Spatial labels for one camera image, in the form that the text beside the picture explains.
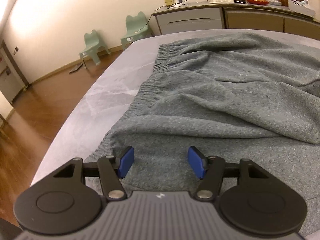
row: white wall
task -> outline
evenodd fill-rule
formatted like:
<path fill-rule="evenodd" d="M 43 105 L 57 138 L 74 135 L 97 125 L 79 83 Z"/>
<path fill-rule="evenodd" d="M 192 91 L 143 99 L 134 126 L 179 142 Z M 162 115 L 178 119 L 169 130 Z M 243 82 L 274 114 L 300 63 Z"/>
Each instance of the white wall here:
<path fill-rule="evenodd" d="M 320 0 L 310 0 L 320 17 Z M 83 35 L 96 29 L 109 47 L 120 45 L 126 15 L 147 17 L 164 0 L 17 0 L 4 28 L 9 51 L 29 82 L 79 58 Z M 155 20 L 150 24 L 157 29 Z"/>
<path fill-rule="evenodd" d="M 4 28 L 4 25 L 7 21 L 7 18 L 11 12 L 11 9 L 16 0 L 0 0 L 0 33 Z M 4 97 L 4 95 L 0 92 L 0 114 L 6 118 L 10 111 L 12 110 L 12 106 Z"/>

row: red plate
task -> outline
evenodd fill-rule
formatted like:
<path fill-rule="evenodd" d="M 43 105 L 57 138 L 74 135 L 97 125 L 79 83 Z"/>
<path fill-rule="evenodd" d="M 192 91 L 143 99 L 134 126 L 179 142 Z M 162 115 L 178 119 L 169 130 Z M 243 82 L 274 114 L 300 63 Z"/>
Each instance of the red plate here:
<path fill-rule="evenodd" d="M 247 0 L 248 3 L 253 3 L 253 4 L 259 4 L 259 5 L 267 5 L 269 2 L 264 1 L 264 2 L 259 2 L 259 1 L 254 1 L 254 0 Z"/>

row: wooden floor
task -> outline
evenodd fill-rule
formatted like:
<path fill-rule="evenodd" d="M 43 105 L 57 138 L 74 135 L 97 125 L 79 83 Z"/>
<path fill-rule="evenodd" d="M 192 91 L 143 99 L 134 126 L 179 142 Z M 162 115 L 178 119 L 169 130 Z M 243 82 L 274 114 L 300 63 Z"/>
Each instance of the wooden floor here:
<path fill-rule="evenodd" d="M 96 66 L 68 68 L 30 86 L 15 99 L 15 111 L 0 134 L 0 217 L 17 225 L 12 207 L 29 187 L 59 129 L 93 83 L 121 54 L 101 56 Z"/>

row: countertop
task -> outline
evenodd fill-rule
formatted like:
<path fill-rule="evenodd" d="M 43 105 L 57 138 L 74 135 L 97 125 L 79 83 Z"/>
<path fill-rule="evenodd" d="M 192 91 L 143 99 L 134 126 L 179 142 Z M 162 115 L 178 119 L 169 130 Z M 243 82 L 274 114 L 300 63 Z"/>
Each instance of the countertop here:
<path fill-rule="evenodd" d="M 250 4 L 250 3 L 226 3 L 226 4 L 214 4 L 209 2 L 194 2 L 194 3 L 187 3 L 186 5 L 180 6 L 180 7 L 171 7 L 167 9 L 166 7 L 162 7 L 159 10 L 155 11 L 151 15 L 157 16 L 161 14 L 166 14 L 174 11 L 183 11 L 183 10 L 191 10 L 196 8 L 247 8 L 247 9 L 262 9 L 262 10 L 268 10 L 268 11 L 275 11 L 285 14 L 290 14 L 296 17 L 300 17 L 306 20 L 313 20 L 313 18 L 300 14 L 297 12 L 294 12 L 290 10 L 286 6 L 276 6 L 276 5 L 256 5 L 256 4 Z"/>

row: logo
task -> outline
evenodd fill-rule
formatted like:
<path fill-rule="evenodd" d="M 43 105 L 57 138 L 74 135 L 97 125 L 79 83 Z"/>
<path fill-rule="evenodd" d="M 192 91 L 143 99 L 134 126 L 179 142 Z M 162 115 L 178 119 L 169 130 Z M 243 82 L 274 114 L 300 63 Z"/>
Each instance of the logo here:
<path fill-rule="evenodd" d="M 160 194 L 157 194 L 157 195 L 156 195 L 156 197 L 157 197 L 157 198 L 160 198 L 160 199 L 162 199 L 162 198 L 164 198 L 164 197 L 165 197 L 165 194 L 163 194 L 163 193 L 160 193 Z"/>

